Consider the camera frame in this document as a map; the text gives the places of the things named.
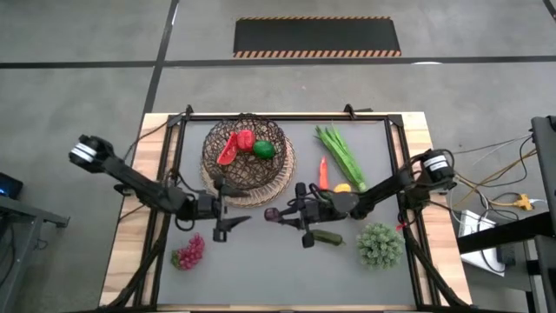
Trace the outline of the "green toy leek bunch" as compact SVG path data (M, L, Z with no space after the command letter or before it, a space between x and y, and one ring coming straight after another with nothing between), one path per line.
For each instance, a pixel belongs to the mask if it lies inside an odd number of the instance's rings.
M366 191L367 184L362 169L341 133L333 125L323 128L316 126L315 130L317 137L333 156L346 179L359 192Z

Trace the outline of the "grey table mat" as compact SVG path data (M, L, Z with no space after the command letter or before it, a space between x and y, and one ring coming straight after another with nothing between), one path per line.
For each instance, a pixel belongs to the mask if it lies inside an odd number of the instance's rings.
M369 223L395 229L399 204L391 196L375 206L367 219L350 218L316 224L315 229L339 234L346 244L315 242L304 249L304 232L264 220L264 210L286 209L295 197L295 184L318 183L321 158L328 160L330 187L346 179L316 136L315 126L333 125L346 140L360 165L367 186L393 175L384 122L280 121L295 150L296 168L289 186L272 202L256 208L228 204L227 218L252 216L228 233L226 243L213 241L215 220L195 222L191 232L170 222L157 304L185 305L408 305L414 293L405 247L402 258L389 270L370 270L361 263L356 237ZM203 141L215 122L186 126L180 172L193 188L201 188ZM177 270L169 261L172 250L184 247L198 232L205 241L201 261L192 270Z

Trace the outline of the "dark green toy cucumber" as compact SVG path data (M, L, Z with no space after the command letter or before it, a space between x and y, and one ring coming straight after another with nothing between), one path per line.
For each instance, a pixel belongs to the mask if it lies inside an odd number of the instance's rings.
M311 230L315 241L340 246L344 244L343 237L339 234L326 230Z

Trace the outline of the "red toy grape bunch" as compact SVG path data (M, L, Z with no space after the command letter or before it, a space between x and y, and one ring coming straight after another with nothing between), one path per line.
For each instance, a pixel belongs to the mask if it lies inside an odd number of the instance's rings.
M170 261L178 270L192 270L202 260L204 250L203 237L195 233L186 247L172 251Z

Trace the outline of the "grey metal desk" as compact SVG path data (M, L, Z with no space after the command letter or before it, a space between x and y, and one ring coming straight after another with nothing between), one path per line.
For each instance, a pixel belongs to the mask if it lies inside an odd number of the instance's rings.
M30 263L44 223L53 223L57 228L66 228L68 216L0 196L0 243L9 236L9 264L3 270L5 259L0 256L0 313L9 313L22 287L23 277Z

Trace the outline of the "red toy watermelon slice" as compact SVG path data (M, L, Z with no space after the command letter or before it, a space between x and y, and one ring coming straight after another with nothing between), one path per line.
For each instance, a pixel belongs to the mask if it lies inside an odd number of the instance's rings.
M237 134L232 132L216 162L222 166L230 165L235 160L237 151Z

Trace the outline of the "black hazard-striped floor mat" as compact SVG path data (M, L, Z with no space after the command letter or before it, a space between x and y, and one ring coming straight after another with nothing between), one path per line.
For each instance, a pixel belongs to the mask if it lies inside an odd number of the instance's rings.
M241 17L234 58L400 57L393 20L378 17Z

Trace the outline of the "black metal table frame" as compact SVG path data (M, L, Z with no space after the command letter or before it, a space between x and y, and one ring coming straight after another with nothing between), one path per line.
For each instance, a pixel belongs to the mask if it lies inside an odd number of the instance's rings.
M238 113L191 113L192 120L201 117L231 117ZM308 122L310 117L319 117L319 121L332 120L334 118L349 117L347 112L262 112L255 113L263 115L279 121L286 121L287 118L300 118L302 122ZM394 148L397 157L397 162L402 160L402 152L405 156L415 156L425 150L438 148L433 145L430 137L430 132L427 126L427 120L424 112L356 112L355 117L362 119L363 117L378 117L389 116L393 117L395 122L402 122L403 128L396 129L392 126L394 134ZM142 136L150 131L153 131L163 122L172 120L174 115L178 113L147 113L142 120L142 125L139 134ZM166 163L173 162L177 156L175 155L177 147L177 126L170 127L169 139L166 140L167 126L154 131L142 139L134 148L134 155L132 156L132 167L144 174L148 178L156 178L159 173L159 168L166 170ZM122 203L121 216L134 210L139 205L138 200L132 197L125 197ZM112 251L109 259L107 274L105 275L103 289L99 300L99 306L108 305L116 299L118 294L122 291L125 285L129 282L132 275L139 268L143 255L146 255L148 250L153 245L154 239L157 239L160 234L156 231L161 230L164 225L163 214L148 213L146 208L142 208L136 213L130 215L131 220L128 222L122 221L116 226L115 241L112 245ZM472 298L468 288L466 274L464 272L463 263L460 260L460 253L457 247L457 233L454 233L452 225L452 215L447 210L441 208L436 204L429 204L422 212L422 217L418 218L416 222L420 226L411 226L413 235L420 240L420 243L425 242L427 239L428 254L434 264L434 267L440 272L443 279L447 282L453 292L466 303L471 303ZM418 283L423 296L423 301L426 304L433 303L433 289L432 279L426 275L425 269L422 264L414 258L418 271ZM137 287L141 294L138 295L137 306L148 306L150 296L155 294L155 269L156 265L152 265L143 279L143 283ZM215 310L307 310L318 311L325 310L324 305L302 305L302 306L267 306L261 305L161 305L159 308L163 312L177 312L177 311L215 311ZM331 306L329 310L409 310L413 309L411 306L402 305L335 305Z

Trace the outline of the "yellow power splitter plug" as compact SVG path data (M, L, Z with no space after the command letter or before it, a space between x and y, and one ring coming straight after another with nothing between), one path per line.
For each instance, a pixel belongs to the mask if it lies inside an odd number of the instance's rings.
M513 206L521 210L530 211L534 209L533 202L527 194L518 194Z

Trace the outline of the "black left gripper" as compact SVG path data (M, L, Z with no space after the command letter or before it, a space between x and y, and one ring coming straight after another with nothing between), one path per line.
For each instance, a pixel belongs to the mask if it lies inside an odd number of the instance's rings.
M223 176L215 178L215 188L219 196L229 197L246 197L248 192L238 190L226 184ZM228 233L238 224L246 222L250 216L239 216L233 218L222 218L222 202L221 200L208 193L201 193L192 201L191 217L193 220L209 220L215 219L216 225L213 229L214 242L226 242Z

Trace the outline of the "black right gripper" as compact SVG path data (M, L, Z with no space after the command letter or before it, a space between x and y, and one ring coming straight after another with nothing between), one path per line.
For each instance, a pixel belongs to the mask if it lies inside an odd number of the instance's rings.
M287 207L281 210L281 214L294 214L303 210L303 220L282 219L280 225L291 226L297 230L303 230L305 234L301 238L303 248L314 246L314 235L309 225L313 223L333 222L337 219L337 211L330 202L313 196L307 196L305 183L295 185L295 197L287 202Z

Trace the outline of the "green toy lime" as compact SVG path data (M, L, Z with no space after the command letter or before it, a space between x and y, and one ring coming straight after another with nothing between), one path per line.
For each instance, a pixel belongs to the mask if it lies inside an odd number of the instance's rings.
M253 145L254 154L263 160L272 159L275 156L275 147L270 141L256 141Z

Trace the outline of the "dark device with blue light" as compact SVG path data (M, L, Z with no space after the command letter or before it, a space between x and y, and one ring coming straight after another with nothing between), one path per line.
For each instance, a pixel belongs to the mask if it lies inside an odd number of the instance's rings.
M23 183L11 176L0 172L0 196L18 199L23 189Z

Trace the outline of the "round green artificial plant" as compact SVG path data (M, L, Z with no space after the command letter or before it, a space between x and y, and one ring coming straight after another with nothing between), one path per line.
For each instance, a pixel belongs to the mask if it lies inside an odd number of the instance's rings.
M363 265L371 270L388 270L402 257L405 241L395 229L383 223L370 223L356 237Z

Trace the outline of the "white box beside table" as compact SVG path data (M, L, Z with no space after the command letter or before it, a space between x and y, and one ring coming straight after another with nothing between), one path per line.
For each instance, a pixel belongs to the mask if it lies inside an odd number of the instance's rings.
M491 229L495 225L496 223L488 218L482 217L469 210L463 210L460 215L458 237ZM498 261L497 250L495 248L465 254L461 253L460 257L464 263L471 264L498 276L505 275L506 265Z

